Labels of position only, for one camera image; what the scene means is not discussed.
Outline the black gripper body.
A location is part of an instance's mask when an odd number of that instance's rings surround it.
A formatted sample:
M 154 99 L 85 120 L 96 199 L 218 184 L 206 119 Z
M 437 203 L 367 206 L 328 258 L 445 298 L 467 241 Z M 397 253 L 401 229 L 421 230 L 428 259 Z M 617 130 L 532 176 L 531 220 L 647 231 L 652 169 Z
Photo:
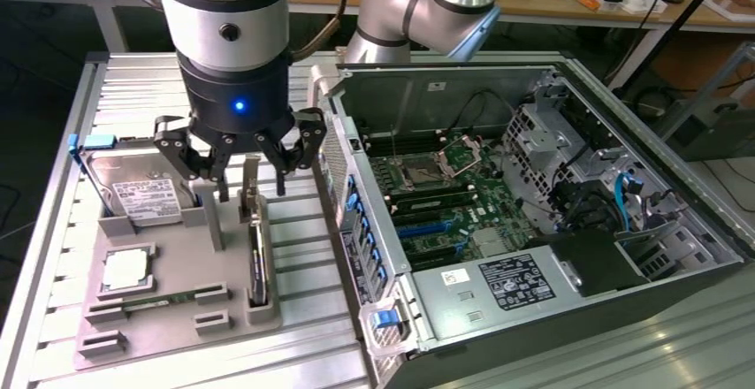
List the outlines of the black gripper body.
M 293 127 L 289 107 L 289 55 L 281 52 L 246 71 L 220 71 L 177 54 L 190 108 L 190 132 L 204 141 L 221 136 L 253 140 L 264 133 L 278 141 Z

